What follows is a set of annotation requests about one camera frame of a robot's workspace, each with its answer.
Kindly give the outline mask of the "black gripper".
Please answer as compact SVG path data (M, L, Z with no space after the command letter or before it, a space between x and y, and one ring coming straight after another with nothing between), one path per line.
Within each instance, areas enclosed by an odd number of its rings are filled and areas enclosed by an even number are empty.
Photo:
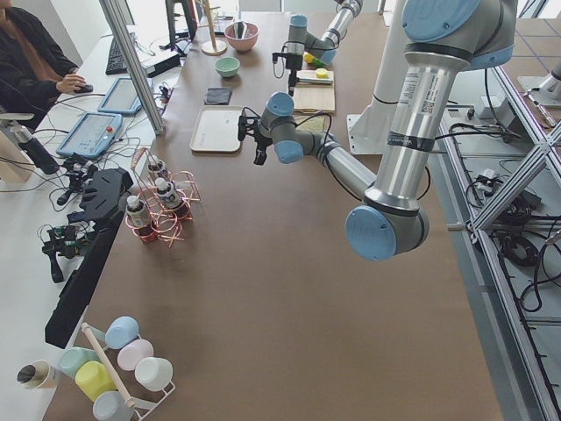
M253 164L263 166L267 159L266 150L273 144L273 138L269 130L260 122L254 124L253 137L257 144Z
M285 68L289 71L288 94L294 96L297 73L302 69L302 56L300 54L288 54L286 56Z

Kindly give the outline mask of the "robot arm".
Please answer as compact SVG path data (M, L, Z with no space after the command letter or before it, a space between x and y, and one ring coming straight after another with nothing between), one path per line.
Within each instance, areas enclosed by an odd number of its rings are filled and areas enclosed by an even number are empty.
M353 251L386 260L419 247L430 221L417 190L456 76L510 60L515 43L514 1L401 1L393 15L377 85L401 88L377 172L352 157L329 132L298 129L290 92L270 96L262 114L238 121L240 136L252 134L257 164L272 147L290 164L313 155L362 203L345 220Z
M288 38L281 50L284 54L285 69L289 71L290 96L294 95L298 82L297 73L302 70L304 54L311 54L324 65L331 64L352 21L359 16L363 8L361 0L344 0L337 3L338 12L321 36L316 36L308 30L306 16L293 14L290 17Z

